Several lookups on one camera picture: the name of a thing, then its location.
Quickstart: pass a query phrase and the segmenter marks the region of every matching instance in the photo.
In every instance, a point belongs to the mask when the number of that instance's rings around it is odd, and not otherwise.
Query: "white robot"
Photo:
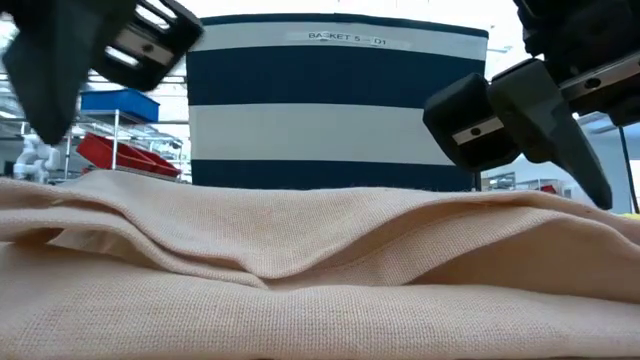
[[[47,183],[49,171],[57,170],[60,166],[60,152],[45,144],[36,134],[24,135],[23,139],[24,149],[13,165],[14,178],[23,180],[32,175],[34,182]],[[34,157],[36,160],[33,164],[27,164]]]

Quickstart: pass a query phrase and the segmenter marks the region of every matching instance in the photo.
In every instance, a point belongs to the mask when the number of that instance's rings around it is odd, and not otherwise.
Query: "red tray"
[[[113,141],[105,137],[87,133],[76,152],[101,169],[111,169]],[[118,143],[116,165],[131,169],[153,172],[156,164],[136,149]]]
[[[163,159],[162,156],[147,150],[136,150],[141,152],[144,157],[155,163],[154,169],[152,170],[154,173],[170,177],[178,177],[182,173],[181,170],[177,169],[175,166],[173,166],[173,164]]]

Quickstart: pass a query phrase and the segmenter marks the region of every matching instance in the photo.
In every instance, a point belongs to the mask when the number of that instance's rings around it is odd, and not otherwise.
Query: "beige fabric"
[[[533,192],[0,181],[0,359],[640,357],[640,222]]]

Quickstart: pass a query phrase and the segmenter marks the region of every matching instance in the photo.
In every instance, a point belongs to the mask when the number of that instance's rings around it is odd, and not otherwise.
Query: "black robotic arm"
[[[200,21],[174,0],[0,0],[19,33],[3,61],[25,116],[57,144],[76,115],[90,69],[109,81],[153,90],[200,38]],[[162,25],[144,16],[152,13]],[[124,57],[107,52],[107,47]]]
[[[611,188],[572,114],[640,120],[640,2],[514,0],[532,56],[495,76],[471,74],[432,96],[424,123],[458,166],[485,171],[520,154],[571,174],[594,203]]]

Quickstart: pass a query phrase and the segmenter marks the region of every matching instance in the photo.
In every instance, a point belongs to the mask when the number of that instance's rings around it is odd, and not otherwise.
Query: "blue bin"
[[[158,122],[160,104],[133,89],[84,91],[81,98],[83,112],[120,110],[144,122]]]

